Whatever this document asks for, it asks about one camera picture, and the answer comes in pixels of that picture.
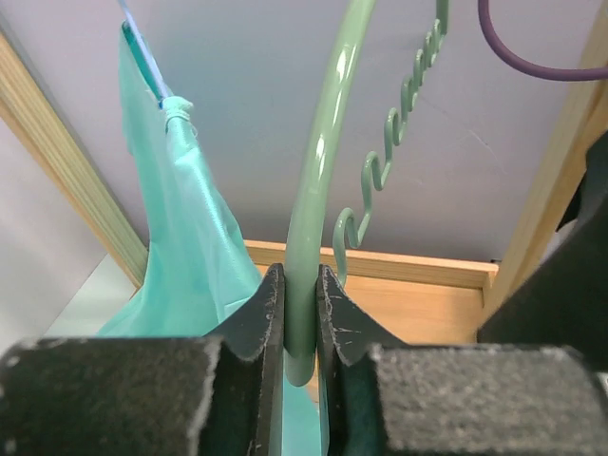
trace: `wooden panel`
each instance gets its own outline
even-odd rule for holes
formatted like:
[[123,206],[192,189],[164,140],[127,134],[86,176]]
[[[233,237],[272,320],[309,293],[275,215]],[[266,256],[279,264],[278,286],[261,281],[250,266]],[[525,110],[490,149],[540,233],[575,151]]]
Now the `wooden panel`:
[[[265,265],[257,266],[265,273]],[[353,275],[349,297],[393,334],[411,344],[475,342],[482,291]],[[316,375],[307,386],[318,401]]]
[[[602,2],[580,67],[608,63],[608,0]],[[572,83],[500,271],[487,296],[483,320],[493,315],[536,269],[585,171],[585,152],[606,130],[606,83]]]
[[[284,261],[285,244],[246,240],[245,245],[255,264],[270,265]],[[358,250],[347,251],[347,258],[347,283],[351,276],[366,276],[481,290],[488,275],[498,270],[498,266],[490,263]],[[320,261],[335,268],[333,250],[321,248]]]
[[0,115],[136,286],[147,250],[4,34]]

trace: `wooden shelf edge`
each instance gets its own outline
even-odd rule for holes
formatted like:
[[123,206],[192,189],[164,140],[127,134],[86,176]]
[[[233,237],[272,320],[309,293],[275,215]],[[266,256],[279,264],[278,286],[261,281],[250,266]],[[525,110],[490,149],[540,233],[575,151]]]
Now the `wooden shelf edge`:
[[[255,264],[282,263],[285,244],[245,240]],[[498,272],[498,266],[477,261],[407,256],[349,250],[349,275],[483,290]],[[335,268],[333,250],[321,248],[320,262]]]

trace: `teal fabric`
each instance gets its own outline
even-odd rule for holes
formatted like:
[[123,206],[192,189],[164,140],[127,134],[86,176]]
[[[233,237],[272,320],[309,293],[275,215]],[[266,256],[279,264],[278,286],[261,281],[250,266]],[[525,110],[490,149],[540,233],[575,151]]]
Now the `teal fabric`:
[[[189,111],[162,102],[128,28],[120,44],[123,132],[137,164],[150,232],[142,288],[99,336],[197,336],[213,330],[257,289],[237,221],[213,184]],[[320,454],[318,412],[283,379],[283,454]]]

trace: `spiral hook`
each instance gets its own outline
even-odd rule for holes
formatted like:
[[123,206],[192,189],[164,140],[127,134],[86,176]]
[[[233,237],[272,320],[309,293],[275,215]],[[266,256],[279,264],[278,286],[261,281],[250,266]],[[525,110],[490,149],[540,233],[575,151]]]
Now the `spiral hook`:
[[401,144],[408,127],[409,113],[416,105],[418,91],[425,81],[427,70],[435,63],[447,30],[441,19],[435,19],[432,29],[427,33],[421,49],[416,52],[411,76],[406,77],[401,85],[401,115],[395,107],[391,108],[384,123],[384,166],[380,163],[378,153],[371,151],[365,158],[361,169],[361,193],[363,195],[363,218],[357,225],[354,212],[347,207],[340,212],[333,228],[333,254],[338,269],[338,279],[344,285],[347,277],[347,260],[345,237],[353,249],[359,248],[371,220],[371,185],[380,192],[384,188],[392,168],[392,151]]

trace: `green wavy hook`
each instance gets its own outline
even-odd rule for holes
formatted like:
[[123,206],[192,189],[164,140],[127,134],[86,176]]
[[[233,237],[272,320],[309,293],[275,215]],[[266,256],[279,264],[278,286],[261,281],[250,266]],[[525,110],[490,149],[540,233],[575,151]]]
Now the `green wavy hook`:
[[[306,384],[314,370],[315,321],[314,292],[319,266],[321,234],[333,164],[340,139],[346,104],[352,86],[361,45],[375,0],[351,0],[327,67],[321,96],[314,114],[298,192],[292,212],[285,254],[285,365],[290,382]],[[435,60],[447,33],[448,1],[436,0],[436,19],[422,49],[416,53],[414,69],[401,88],[401,117],[390,110],[385,122],[385,165],[380,166],[376,152],[370,152],[361,172],[364,217],[358,227],[354,212],[342,211],[333,230],[333,249],[338,277],[346,281],[345,232],[349,244],[359,247],[371,219],[371,185],[384,188],[392,163],[392,149],[399,145],[414,108],[425,72]]]

